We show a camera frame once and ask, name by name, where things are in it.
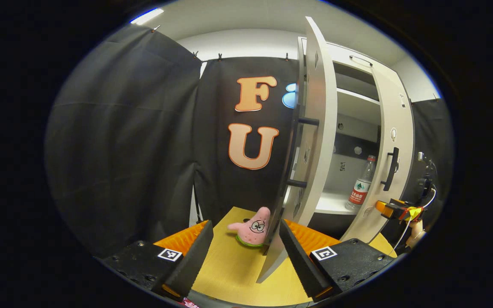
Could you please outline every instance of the cabinet handle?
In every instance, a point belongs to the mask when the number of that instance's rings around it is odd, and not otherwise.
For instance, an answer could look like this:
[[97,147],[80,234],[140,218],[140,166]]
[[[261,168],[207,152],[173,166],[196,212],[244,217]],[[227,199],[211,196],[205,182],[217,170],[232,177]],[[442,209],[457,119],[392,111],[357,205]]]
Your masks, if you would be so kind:
[[359,58],[359,57],[357,57],[357,56],[350,55],[350,59],[351,59],[351,60],[353,60],[353,57],[358,58],[358,59],[360,59],[360,60],[362,60],[362,61],[366,61],[366,62],[368,62],[368,64],[370,64],[370,66],[372,66],[372,63],[370,63],[370,61],[368,61],[368,60],[364,60],[364,59]]
[[389,166],[389,173],[387,174],[387,181],[381,181],[384,184],[383,191],[389,191],[389,187],[391,187],[391,183],[393,182],[393,177],[395,176],[395,172],[399,168],[399,148],[393,148],[393,153],[387,153],[388,155],[392,155],[391,166]]

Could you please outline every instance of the red label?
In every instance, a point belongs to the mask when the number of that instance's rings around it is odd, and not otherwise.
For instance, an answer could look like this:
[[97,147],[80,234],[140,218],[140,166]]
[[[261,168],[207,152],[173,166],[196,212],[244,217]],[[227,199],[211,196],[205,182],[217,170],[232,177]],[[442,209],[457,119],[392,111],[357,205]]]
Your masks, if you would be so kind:
[[182,300],[182,302],[179,302],[178,304],[186,306],[188,308],[199,308],[199,306],[197,306],[196,304],[194,304],[193,302],[191,302],[187,298],[184,298],[184,300]]
[[350,195],[350,202],[358,204],[358,205],[362,205],[362,203],[364,202],[364,198],[366,197],[366,193],[368,193],[368,192],[366,192],[366,191],[360,192],[360,191],[356,191],[355,189],[353,189],[353,191],[351,192],[351,195]]

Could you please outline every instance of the plastic water bottle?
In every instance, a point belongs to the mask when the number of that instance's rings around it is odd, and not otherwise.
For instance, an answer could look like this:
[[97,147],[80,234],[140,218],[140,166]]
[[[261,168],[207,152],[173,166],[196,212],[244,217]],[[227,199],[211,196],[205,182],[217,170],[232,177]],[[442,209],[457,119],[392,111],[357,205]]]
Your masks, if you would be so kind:
[[364,171],[356,180],[353,191],[346,203],[346,209],[358,211],[366,198],[374,172],[376,170],[376,157],[369,155],[364,165]]

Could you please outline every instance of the open cabinet door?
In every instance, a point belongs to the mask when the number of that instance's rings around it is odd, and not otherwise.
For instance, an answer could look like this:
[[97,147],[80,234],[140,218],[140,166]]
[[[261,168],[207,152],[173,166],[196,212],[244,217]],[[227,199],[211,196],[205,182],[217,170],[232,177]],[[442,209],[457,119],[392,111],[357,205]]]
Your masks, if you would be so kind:
[[[301,125],[299,152],[292,177],[288,181],[290,190],[285,200],[282,216],[274,215],[271,224],[279,226],[280,218],[286,218],[301,225],[307,225],[315,212],[315,207],[324,183],[327,179],[330,161],[334,149],[336,132],[337,94],[334,65],[327,50],[327,43],[311,17],[306,17],[306,80],[305,102],[303,102],[303,87],[299,87],[299,97],[296,108],[303,109],[298,119]],[[300,71],[303,69],[303,44],[298,43],[298,58]],[[292,157],[296,145],[292,145]],[[279,227],[276,228],[266,261],[258,277],[258,283],[263,282],[286,259],[288,254],[279,237]]]
[[379,161],[364,204],[340,240],[371,242],[387,219],[374,210],[378,200],[389,202],[403,194],[413,160],[413,116],[407,93],[396,72],[374,63],[372,75],[381,104]]

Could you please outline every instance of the yellow wooden platform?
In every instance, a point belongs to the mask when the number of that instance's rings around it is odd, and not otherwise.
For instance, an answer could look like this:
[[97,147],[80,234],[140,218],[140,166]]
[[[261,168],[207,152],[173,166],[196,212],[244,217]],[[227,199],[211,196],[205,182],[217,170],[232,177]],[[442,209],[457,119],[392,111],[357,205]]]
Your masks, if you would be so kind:
[[[311,301],[289,258],[268,279],[256,283],[266,256],[260,248],[241,245],[235,239],[236,233],[227,230],[228,224],[242,222],[254,214],[233,207],[214,227],[211,247],[192,289],[240,305],[285,306]],[[381,234],[370,245],[385,254],[392,249]],[[391,254],[391,257],[396,256],[395,252]]]

